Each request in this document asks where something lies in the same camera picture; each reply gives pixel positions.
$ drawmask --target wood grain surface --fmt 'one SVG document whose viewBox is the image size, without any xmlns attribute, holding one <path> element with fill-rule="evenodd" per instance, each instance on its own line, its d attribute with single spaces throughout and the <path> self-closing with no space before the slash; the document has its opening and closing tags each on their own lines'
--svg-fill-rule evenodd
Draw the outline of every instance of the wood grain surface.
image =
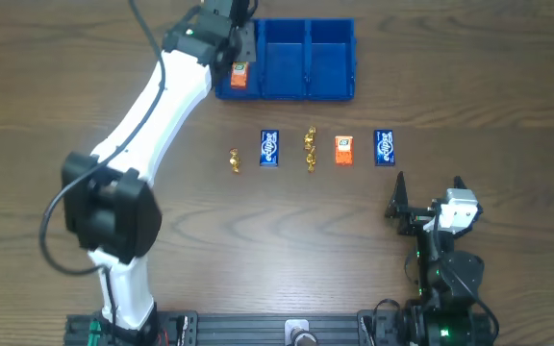
<svg viewBox="0 0 554 346">
<path fill-rule="evenodd" d="M 143 0 L 159 37 L 190 0 Z M 554 343 L 554 0 L 261 0 L 258 17 L 355 17 L 350 103 L 221 102 L 185 123 L 156 180 L 164 213 L 151 251 L 161 309 L 357 311 L 417 289 L 414 245 L 383 218 L 396 174 L 425 207 L 461 175 L 485 213 L 459 249 L 486 262 L 481 297 L 497 345 Z M 0 0 L 0 345 L 59 345 L 69 313 L 100 308 L 95 277 L 69 278 L 38 252 L 38 223 L 72 150 L 120 121 L 154 57 L 126 3 Z M 317 127 L 316 172 L 302 139 Z M 281 130 L 277 169 L 260 129 Z M 392 128 L 397 165 L 376 168 L 372 131 Z M 355 138 L 335 167 L 333 138 Z M 228 151 L 239 148 L 241 174 Z M 57 259 L 89 265 L 57 213 Z"/>
</svg>

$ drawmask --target brown tabletop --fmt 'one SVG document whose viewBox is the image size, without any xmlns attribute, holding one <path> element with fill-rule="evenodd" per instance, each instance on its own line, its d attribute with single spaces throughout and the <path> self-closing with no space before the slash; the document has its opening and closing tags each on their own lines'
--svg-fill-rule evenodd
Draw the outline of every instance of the brown tabletop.
<svg viewBox="0 0 554 346">
<path fill-rule="evenodd" d="M 193 1 L 140 1 L 158 37 Z M 356 98 L 222 102 L 211 95 L 166 153 L 150 253 L 160 309 L 355 312 L 415 298 L 414 239 L 383 218 L 398 171 L 426 207 L 461 175 L 485 213 L 457 248 L 486 263 L 497 345 L 554 343 L 554 0 L 262 0 L 258 17 L 354 17 Z M 88 153 L 144 88 L 155 59 L 124 1 L 0 0 L 0 345 L 58 345 L 69 313 L 101 307 L 96 277 L 38 251 L 38 223 L 72 150 Z M 303 135 L 317 127 L 310 175 Z M 394 129 L 396 166 L 372 132 Z M 281 131 L 277 169 L 260 130 Z M 354 137 L 335 167 L 334 137 Z M 241 173 L 229 150 L 239 148 Z M 56 258 L 90 265 L 57 212 Z"/>
</svg>

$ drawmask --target orange tic tac box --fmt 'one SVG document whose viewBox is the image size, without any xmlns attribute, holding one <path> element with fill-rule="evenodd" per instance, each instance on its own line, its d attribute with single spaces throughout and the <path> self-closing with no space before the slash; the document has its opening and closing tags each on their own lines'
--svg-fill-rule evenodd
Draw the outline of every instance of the orange tic tac box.
<svg viewBox="0 0 554 346">
<path fill-rule="evenodd" d="M 232 79 L 230 87 L 247 89 L 247 75 L 249 74 L 249 62 L 235 62 L 232 64 Z"/>
<path fill-rule="evenodd" d="M 335 137 L 335 163 L 352 165 L 352 136 Z"/>
</svg>

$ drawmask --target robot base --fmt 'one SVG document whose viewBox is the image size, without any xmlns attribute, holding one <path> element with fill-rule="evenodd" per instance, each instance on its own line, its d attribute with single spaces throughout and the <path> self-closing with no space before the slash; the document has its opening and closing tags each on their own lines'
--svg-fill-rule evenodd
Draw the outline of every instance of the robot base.
<svg viewBox="0 0 554 346">
<path fill-rule="evenodd" d="M 317 336 L 318 343 L 340 345 L 371 346 L 361 327 L 361 318 L 371 316 L 373 310 L 361 310 L 358 313 L 308 313 L 308 314 L 198 314 L 195 311 L 158 312 L 161 327 L 168 334 L 168 345 L 179 345 L 179 332 L 182 321 L 188 318 L 184 329 L 183 343 L 179 346 L 259 346 L 284 345 L 284 326 L 290 319 L 306 319 L 310 332 Z M 401 346 L 396 339 L 393 321 L 396 312 L 377 311 L 377 335 L 375 345 Z M 93 315 L 68 315 L 65 324 L 65 346 L 107 346 L 111 336 L 96 331 L 99 325 L 99 312 Z M 164 334 L 162 345 L 166 345 Z M 135 346 L 119 342 L 121 346 Z"/>
</svg>

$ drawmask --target blue tray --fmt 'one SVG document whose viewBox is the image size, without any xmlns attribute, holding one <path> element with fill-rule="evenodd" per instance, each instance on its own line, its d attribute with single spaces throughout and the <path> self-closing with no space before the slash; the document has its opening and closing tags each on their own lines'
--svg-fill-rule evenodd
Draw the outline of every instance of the blue tray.
<svg viewBox="0 0 554 346">
<path fill-rule="evenodd" d="M 354 19 L 256 19 L 256 62 L 247 89 L 215 88 L 222 100 L 345 101 L 356 90 Z"/>
</svg>

